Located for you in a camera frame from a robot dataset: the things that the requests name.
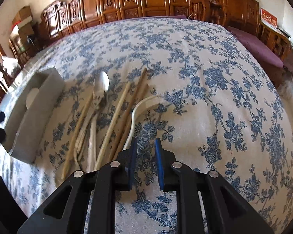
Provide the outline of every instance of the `red sign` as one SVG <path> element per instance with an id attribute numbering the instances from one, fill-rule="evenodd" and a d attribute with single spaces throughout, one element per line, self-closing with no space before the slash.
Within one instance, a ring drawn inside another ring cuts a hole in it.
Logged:
<path id="1" fill-rule="evenodd" d="M 261 20 L 266 25 L 268 24 L 274 29 L 277 28 L 277 23 L 278 23 L 277 18 L 273 14 L 269 13 L 267 10 L 264 10 L 263 8 L 261 11 Z"/>

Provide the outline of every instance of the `spoon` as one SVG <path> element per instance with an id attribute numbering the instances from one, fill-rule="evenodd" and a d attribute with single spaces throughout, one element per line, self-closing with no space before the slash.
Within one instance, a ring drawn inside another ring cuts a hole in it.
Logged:
<path id="1" fill-rule="evenodd" d="M 105 108 L 107 104 L 107 94 L 105 93 L 105 98 L 100 102 L 100 109 L 93 116 L 91 124 L 90 124 L 90 138 L 88 145 L 88 158 L 87 158 L 87 168 L 86 173 L 90 173 L 94 169 L 94 165 L 96 163 L 96 121 L 98 119 L 99 114 Z"/>
<path id="2" fill-rule="evenodd" d="M 78 138 L 76 140 L 76 149 L 74 151 L 74 160 L 75 160 L 75 165 L 79 165 L 78 159 L 81 159 L 84 147 L 82 147 L 82 144 L 84 142 L 85 134 L 87 131 L 88 124 L 91 122 L 92 117 L 95 114 L 96 118 L 99 114 L 99 111 L 102 110 L 106 103 L 106 97 L 107 97 L 107 91 L 110 86 L 110 80 L 107 76 L 107 74 L 102 71 L 96 78 L 94 79 L 93 82 L 93 103 L 92 103 L 92 108 L 89 109 L 88 114 L 85 118 L 85 121 L 82 125 L 82 128 L 80 129 Z"/>
<path id="3" fill-rule="evenodd" d="M 105 98 L 105 92 L 108 91 L 109 85 L 110 85 L 109 78 L 108 78 L 106 72 L 104 72 L 104 71 L 102 71 L 100 74 L 98 74 L 94 79 L 92 105 L 87 112 L 85 120 L 82 124 L 82 127 L 80 128 L 78 137 L 76 139 L 74 152 L 73 152 L 74 164 L 69 169 L 68 173 L 73 173 L 74 171 L 80 170 L 80 165 L 78 162 L 79 157 L 77 157 L 77 156 L 79 156 L 80 152 L 82 151 L 82 148 L 83 148 L 82 145 L 83 145 L 83 141 L 85 138 L 88 124 L 91 121 L 93 114 L 95 112 L 98 112 L 98 110 L 101 108 L 100 102 Z M 61 174 L 63 172 L 63 166 L 64 166 L 64 164 L 61 164 L 59 169 L 56 172 L 56 175 L 55 175 L 56 186 L 59 186 L 64 181 L 61 176 Z"/>

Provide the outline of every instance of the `wooden chopstick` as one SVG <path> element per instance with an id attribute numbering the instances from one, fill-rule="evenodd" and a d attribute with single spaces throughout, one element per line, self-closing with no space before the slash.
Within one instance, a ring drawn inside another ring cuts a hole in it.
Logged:
<path id="1" fill-rule="evenodd" d="M 93 100 L 93 93 L 91 92 L 91 94 L 88 97 L 87 102 L 86 102 L 86 104 L 85 104 L 85 106 L 84 106 L 84 108 L 83 108 L 83 110 L 82 110 L 82 112 L 80 114 L 80 117 L 78 119 L 78 122 L 76 124 L 75 130 L 74 130 L 74 133 L 73 133 L 73 136 L 72 136 L 71 141 L 69 143 L 69 148 L 68 148 L 68 152 L 66 153 L 66 158 L 65 158 L 65 162 L 64 162 L 62 176 L 61 176 L 61 178 L 63 180 L 65 180 L 65 177 L 67 175 L 67 172 L 68 172 L 68 170 L 70 168 L 70 161 L 71 161 L 72 156 L 73 156 L 76 139 L 78 137 L 79 130 L 80 130 L 80 127 L 81 127 L 82 122 L 84 120 L 84 117 L 88 113 L 88 109 L 90 107 L 90 104 L 92 103 L 92 100 Z"/>
<path id="2" fill-rule="evenodd" d="M 106 152 L 107 145 L 108 145 L 108 143 L 109 143 L 109 141 L 110 141 L 110 137 L 111 137 L 111 135 L 112 135 L 113 128 L 114 128 L 114 126 L 115 126 L 115 124 L 116 124 L 116 121 L 117 121 L 117 118 L 118 118 L 119 112 L 120 112 L 120 110 L 121 110 L 121 107 L 122 107 L 122 105 L 123 105 L 123 103 L 124 103 L 124 100 L 125 100 L 125 98 L 126 98 L 126 95 L 127 95 L 128 91 L 129 91 L 129 89 L 130 89 L 130 85 L 131 85 L 130 82 L 128 82 L 128 83 L 126 84 L 125 90 L 124 90 L 124 92 L 123 92 L 121 98 L 119 99 L 119 102 L 118 102 L 118 104 L 117 104 L 117 107 L 116 107 L 115 112 L 114 112 L 114 115 L 113 115 L 113 118 L 112 118 L 112 120 L 111 120 L 111 123 L 110 123 L 108 129 L 107 129 L 107 132 L 106 132 L 106 135 L 105 135 L 104 141 L 103 141 L 103 143 L 102 143 L 102 146 L 101 146 L 101 149 L 100 149 L 100 152 L 99 152 L 98 158 L 97 158 L 97 160 L 96 160 L 96 165 L 95 165 L 95 167 L 94 167 L 94 171 L 97 171 L 97 170 L 99 170 L 99 169 L 101 168 L 102 161 L 103 161 L 103 157 L 104 157 L 104 154 L 105 154 L 105 152 Z"/>
<path id="3" fill-rule="evenodd" d="M 130 114 L 131 107 L 132 107 L 132 105 L 133 105 L 134 102 L 135 102 L 136 95 L 137 95 L 137 93 L 138 93 L 139 90 L 140 90 L 140 87 L 141 87 L 141 85 L 142 85 L 142 82 L 143 82 L 144 76 L 146 75 L 146 72 L 147 72 L 147 69 L 145 68 L 145 69 L 143 70 L 143 72 L 142 72 L 140 78 L 139 78 L 138 84 L 137 84 L 136 89 L 135 89 L 135 91 L 134 91 L 134 93 L 133 93 L 133 95 L 132 95 L 132 98 L 131 98 L 131 100 L 130 100 L 130 102 L 129 102 L 129 105 L 128 105 L 126 111 L 125 111 L 125 112 L 123 113 L 123 115 L 122 115 L 122 121 L 121 121 L 121 123 L 120 123 L 120 125 L 119 125 L 119 131 L 117 132 L 116 138 L 115 138 L 115 140 L 113 141 L 112 148 L 111 148 L 110 154 L 109 154 L 109 156 L 108 156 L 108 161 L 107 161 L 107 162 L 111 162 L 112 159 L 113 159 L 113 157 L 114 157 L 114 155 L 115 155 L 115 152 L 116 152 L 117 146 L 118 146 L 118 144 L 119 144 L 119 141 L 121 140 L 121 136 L 122 136 L 123 131 L 124 131 L 124 129 L 125 129 L 125 125 L 126 125 L 126 123 L 127 123 L 127 118 L 128 118 L 128 116 L 129 116 L 129 114 Z"/>
<path id="4" fill-rule="evenodd" d="M 138 100 L 137 100 L 137 104 L 143 99 L 144 95 L 148 92 L 148 89 L 149 89 L 149 85 L 146 84 L 143 88 L 142 88 L 142 91 L 139 92 L 139 95 L 138 95 Z M 117 155 L 118 153 L 120 153 L 125 145 L 125 142 L 127 140 L 127 137 L 129 135 L 129 132 L 130 132 L 130 127 L 131 127 L 131 116 L 130 118 L 127 119 L 127 124 L 126 124 L 126 128 L 124 130 L 124 133 L 121 137 L 121 141 L 119 142 L 118 144 L 118 147 L 117 147 L 117 150 L 115 152 L 115 155 L 114 155 L 114 158 L 113 158 L 113 161 L 116 160 L 117 158 Z"/>

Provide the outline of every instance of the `wooden headboard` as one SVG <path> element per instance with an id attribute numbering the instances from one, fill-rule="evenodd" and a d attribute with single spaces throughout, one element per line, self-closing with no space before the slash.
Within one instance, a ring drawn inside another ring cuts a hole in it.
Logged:
<path id="1" fill-rule="evenodd" d="M 228 25 L 257 36 L 282 61 L 291 50 L 287 37 L 265 26 L 260 20 L 259 5 L 256 0 L 209 0 L 224 4 L 230 14 Z"/>
<path id="2" fill-rule="evenodd" d="M 148 16 L 185 15 L 225 26 L 223 7 L 222 4 L 211 7 L 208 0 L 57 0 L 41 14 L 39 39 L 48 45 L 92 26 Z"/>

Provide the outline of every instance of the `bed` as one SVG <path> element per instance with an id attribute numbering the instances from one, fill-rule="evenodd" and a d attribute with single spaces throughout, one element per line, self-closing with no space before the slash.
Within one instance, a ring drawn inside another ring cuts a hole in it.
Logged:
<path id="1" fill-rule="evenodd" d="M 0 175 L 27 216 L 55 190 L 56 170 L 65 161 L 94 76 L 105 71 L 110 78 L 109 103 L 97 123 L 98 147 L 125 82 L 137 83 L 146 67 L 148 95 L 161 95 L 166 103 L 136 123 L 137 173 L 134 188 L 116 195 L 116 233 L 175 231 L 176 195 L 159 190 L 156 137 L 194 170 L 220 172 L 275 233 L 293 218 L 293 132 L 287 113 L 258 62 L 222 26 L 172 18 L 107 23 L 51 46 L 26 79 L 52 66 L 65 89 L 34 164 L 11 158 L 0 147 Z"/>
<path id="2" fill-rule="evenodd" d="M 276 88 L 284 82 L 284 59 L 291 51 L 287 37 L 270 29 L 260 19 L 259 3 L 256 0 L 209 0 L 211 4 L 224 4 L 227 8 L 228 30 L 239 32 L 238 39 L 256 58 Z"/>

